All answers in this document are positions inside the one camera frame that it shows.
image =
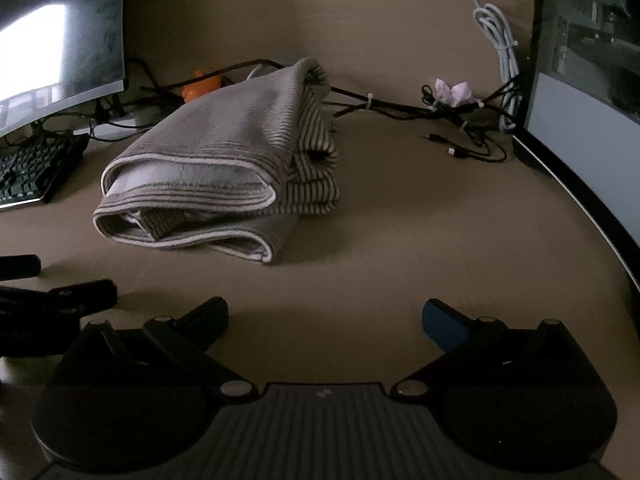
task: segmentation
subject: wooden desk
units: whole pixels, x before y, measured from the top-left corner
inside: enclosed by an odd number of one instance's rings
[[[1,213],[1,252],[40,255],[42,275],[19,286],[111,278],[120,301],[99,317],[116,328],[224,297],[230,327],[210,354],[257,383],[393,383],[440,354],[420,326],[431,297],[514,328],[557,317],[618,404],[604,463],[636,478],[640,351],[622,266],[555,181],[516,160],[457,160],[424,132],[455,133],[366,113],[344,118],[344,201],[330,216],[302,219],[272,266],[102,238],[92,224],[98,179],[122,144],[92,143],[51,204]],[[0,477],[27,479],[44,465],[29,412],[54,359],[1,362]]]

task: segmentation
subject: black mechanical keyboard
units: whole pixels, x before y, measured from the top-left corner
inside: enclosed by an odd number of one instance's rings
[[[88,136],[34,136],[0,158],[0,210],[48,202],[88,143]]]

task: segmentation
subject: ribbed fabric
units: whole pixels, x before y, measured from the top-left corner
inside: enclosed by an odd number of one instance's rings
[[[326,214],[340,192],[318,63],[206,94],[155,126],[105,168],[94,224],[108,238],[213,248],[272,261],[300,214]]]

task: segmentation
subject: striped garment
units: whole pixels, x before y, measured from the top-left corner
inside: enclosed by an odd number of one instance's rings
[[[185,104],[105,168],[94,225],[119,242],[271,262],[300,214],[340,199],[329,91],[305,58]]]

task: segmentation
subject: orange figurine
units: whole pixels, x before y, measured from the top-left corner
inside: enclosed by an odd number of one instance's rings
[[[196,70],[196,72],[194,72],[195,77],[200,77],[202,75],[204,75],[202,70]],[[222,87],[222,78],[219,75],[213,76],[209,79],[205,79],[204,81],[198,81],[197,83],[192,83],[182,88],[182,98],[185,103],[188,103],[189,101],[193,101],[204,94],[216,91]]]

